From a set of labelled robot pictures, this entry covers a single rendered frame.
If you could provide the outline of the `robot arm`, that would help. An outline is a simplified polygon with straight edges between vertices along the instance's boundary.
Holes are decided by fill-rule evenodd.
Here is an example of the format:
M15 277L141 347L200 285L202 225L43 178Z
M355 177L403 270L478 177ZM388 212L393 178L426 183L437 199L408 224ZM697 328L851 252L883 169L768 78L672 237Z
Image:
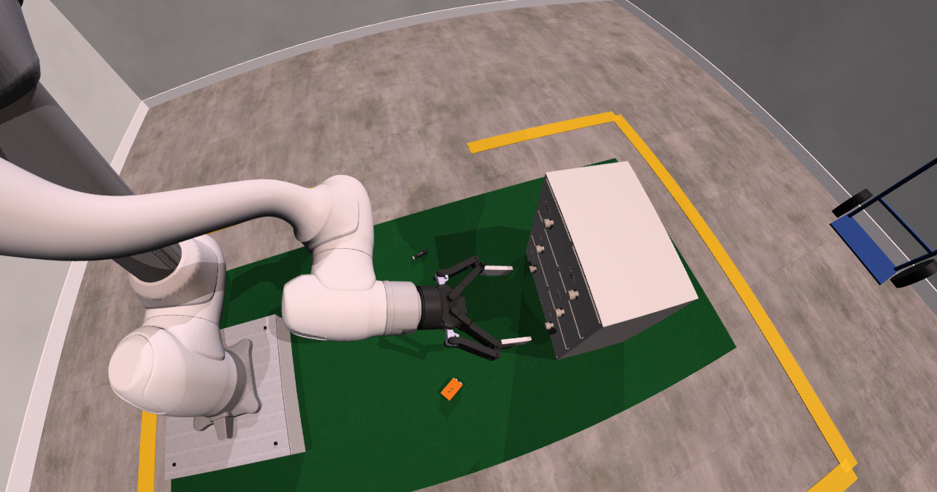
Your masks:
M39 82L22 4L0 0L0 256L113 259L128 271L145 319L108 363L115 395L141 411L194 417L197 431L214 425L220 441L232 439L234 417L260 412L253 342L223 346L225 258L206 235L260 217L285 220L313 254L311 273L283 286L291 333L345 342L416 331L416 286L375 276L372 207L358 179L135 195Z

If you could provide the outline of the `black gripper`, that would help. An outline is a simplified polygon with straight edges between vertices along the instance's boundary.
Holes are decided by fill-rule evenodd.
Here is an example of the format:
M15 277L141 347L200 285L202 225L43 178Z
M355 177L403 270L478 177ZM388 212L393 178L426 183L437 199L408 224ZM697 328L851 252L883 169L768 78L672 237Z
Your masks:
M450 277L471 267L473 268L471 273L455 289L444 284ZM511 271L512 267L480 263L479 256L471 256L449 269L439 269L434 275L438 286L416 286L422 303L422 316L417 329L444 329L446 331L446 340L443 342L445 346L457 346L462 351L473 353L488 361L495 361L501 357L501 349L510 349L512 346L528 343L531 338L497 340L490 333L483 331L466 316L465 298L460 294L478 273L479 275L508 275ZM482 345L466 338L459 338L459 334L454 333L454 328L468 333L471 338Z

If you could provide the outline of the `small grey chest of drawers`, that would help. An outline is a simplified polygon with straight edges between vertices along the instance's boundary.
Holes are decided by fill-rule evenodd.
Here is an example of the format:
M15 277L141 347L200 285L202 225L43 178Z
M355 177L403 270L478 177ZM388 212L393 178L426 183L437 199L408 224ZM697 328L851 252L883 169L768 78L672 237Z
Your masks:
M528 247L546 179L571 244L541 305L573 246L600 320L556 361L624 342L698 299L628 161L545 173Z

